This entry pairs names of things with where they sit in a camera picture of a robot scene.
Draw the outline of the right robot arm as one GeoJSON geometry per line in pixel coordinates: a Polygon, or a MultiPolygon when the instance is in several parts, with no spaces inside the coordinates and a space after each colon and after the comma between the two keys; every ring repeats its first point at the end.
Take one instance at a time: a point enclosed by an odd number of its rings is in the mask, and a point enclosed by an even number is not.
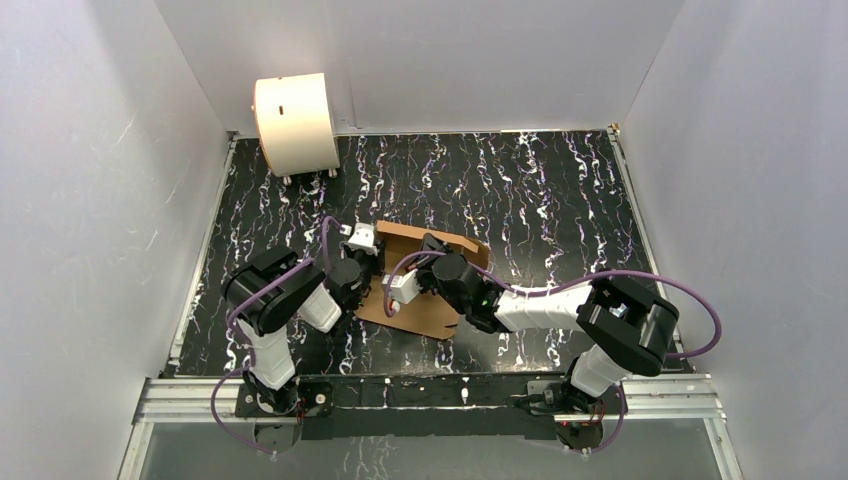
{"type": "Polygon", "coordinates": [[[590,413],[614,383],[661,373],[679,311],[638,283],[639,273],[598,272],[565,288],[506,284],[428,234],[402,280],[390,283],[393,301],[408,304],[439,295],[476,329],[489,333],[580,329],[593,346],[574,360],[564,385],[565,405],[590,413]]]}

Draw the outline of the brown cardboard box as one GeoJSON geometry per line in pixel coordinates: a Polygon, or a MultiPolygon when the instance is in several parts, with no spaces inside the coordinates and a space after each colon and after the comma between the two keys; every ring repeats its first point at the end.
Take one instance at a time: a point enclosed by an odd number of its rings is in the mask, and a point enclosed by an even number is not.
{"type": "Polygon", "coordinates": [[[435,292],[436,283],[425,260],[418,270],[416,261],[404,258],[414,252],[438,247],[462,254],[470,262],[486,268],[490,250],[483,242],[454,233],[429,230],[379,220],[376,232],[385,246],[385,269],[371,281],[372,290],[355,311],[361,320],[446,340],[456,332],[461,315],[435,292]]]}

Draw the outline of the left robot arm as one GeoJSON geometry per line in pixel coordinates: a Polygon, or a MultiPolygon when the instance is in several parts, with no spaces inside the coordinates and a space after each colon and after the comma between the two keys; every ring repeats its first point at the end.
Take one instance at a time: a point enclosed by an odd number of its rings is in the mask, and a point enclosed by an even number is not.
{"type": "Polygon", "coordinates": [[[260,403],[275,416],[294,411],[299,391],[287,323],[298,316],[324,334],[334,334],[355,316],[385,267],[382,243],[343,247],[344,256],[324,272],[285,245],[261,253],[223,284],[234,321],[252,348],[245,380],[260,392],[260,403]]]}

